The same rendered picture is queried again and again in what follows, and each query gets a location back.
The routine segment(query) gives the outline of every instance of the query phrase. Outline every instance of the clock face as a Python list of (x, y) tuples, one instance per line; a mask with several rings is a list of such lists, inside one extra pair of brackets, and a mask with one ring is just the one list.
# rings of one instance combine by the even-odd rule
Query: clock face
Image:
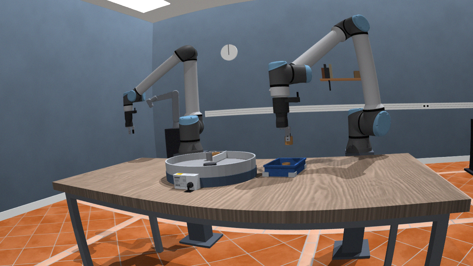
[(237, 56), (238, 50), (234, 45), (227, 44), (222, 48), (220, 51), (220, 55), (222, 56), (223, 59), (225, 60), (233, 60)]

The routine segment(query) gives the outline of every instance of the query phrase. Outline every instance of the orange tile floor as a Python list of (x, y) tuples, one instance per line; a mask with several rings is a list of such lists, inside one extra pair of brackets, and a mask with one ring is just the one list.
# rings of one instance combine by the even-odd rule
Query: orange tile floor
[[(427, 164), (473, 197), (469, 162)], [(343, 229), (276, 231), (214, 227), (212, 248), (179, 243), (185, 223), (158, 219), (164, 252), (156, 253), (147, 216), (79, 202), (94, 265), (101, 266), (368, 266), (383, 265), (389, 227), (365, 229), (371, 258), (332, 261)], [(432, 223), (399, 226), (393, 265), (424, 265)], [(66, 201), (0, 221), (0, 266), (81, 266)], [(473, 266), (473, 208), (450, 215), (442, 266)]]

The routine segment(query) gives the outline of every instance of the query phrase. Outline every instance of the blue tray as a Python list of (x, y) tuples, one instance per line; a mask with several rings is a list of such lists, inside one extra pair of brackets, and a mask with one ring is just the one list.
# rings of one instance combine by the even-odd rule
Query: blue tray
[[(277, 158), (265, 165), (264, 171), (269, 173), (270, 177), (288, 177), (289, 173), (297, 172), (299, 174), (305, 169), (307, 158)], [(290, 162), (291, 165), (282, 165), (283, 162)]]

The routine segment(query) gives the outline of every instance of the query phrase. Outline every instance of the wooden tabletop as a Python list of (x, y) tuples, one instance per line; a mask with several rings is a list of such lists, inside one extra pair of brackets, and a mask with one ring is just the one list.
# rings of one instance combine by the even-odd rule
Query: wooden tabletop
[(307, 158), (296, 177), (262, 177), (192, 193), (141, 158), (53, 182), (58, 191), (184, 217), (252, 223), (356, 222), (467, 212), (471, 199), (408, 153)]

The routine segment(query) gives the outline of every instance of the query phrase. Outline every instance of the blue joint cap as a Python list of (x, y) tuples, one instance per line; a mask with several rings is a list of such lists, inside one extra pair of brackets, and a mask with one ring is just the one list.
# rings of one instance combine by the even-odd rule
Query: blue joint cap
[(199, 121), (199, 117), (196, 116), (196, 115), (181, 116), (179, 118), (179, 124), (181, 124), (181, 125), (195, 124), (198, 121)]
[(376, 137), (381, 137), (387, 134), (391, 127), (391, 117), (386, 111), (379, 112), (373, 123), (373, 133)]
[(355, 26), (360, 29), (361, 31), (368, 32), (369, 31), (369, 23), (368, 20), (362, 15), (355, 15), (351, 17)]
[(305, 66), (306, 66), (306, 77), (307, 77), (306, 83), (309, 83), (312, 80), (312, 69), (308, 65), (305, 65)]
[(136, 100), (136, 92), (134, 90), (130, 90), (129, 92), (126, 93), (126, 97), (130, 102), (134, 102)]
[(351, 114), (356, 113), (356, 112), (361, 111), (361, 110), (363, 110), (363, 108), (350, 109), (348, 111), (348, 115), (351, 115)]
[(287, 65), (288, 63), (286, 61), (276, 61), (276, 62), (271, 62), (269, 63), (269, 66), (268, 66), (268, 71), (271, 71), (273, 69), (276, 69), (278, 67), (281, 67), (283, 65)]

